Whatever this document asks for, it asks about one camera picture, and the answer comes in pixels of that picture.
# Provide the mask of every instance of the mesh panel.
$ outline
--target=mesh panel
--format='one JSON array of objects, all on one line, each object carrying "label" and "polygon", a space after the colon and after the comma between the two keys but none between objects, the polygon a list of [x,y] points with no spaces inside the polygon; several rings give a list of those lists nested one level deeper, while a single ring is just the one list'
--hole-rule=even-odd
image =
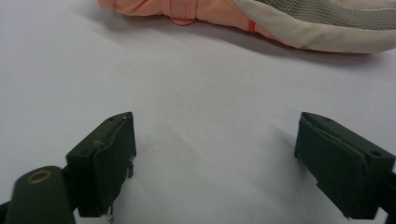
[{"label": "mesh panel", "polygon": [[357,10],[327,0],[256,0],[300,21],[366,30],[396,30],[396,9]]}]

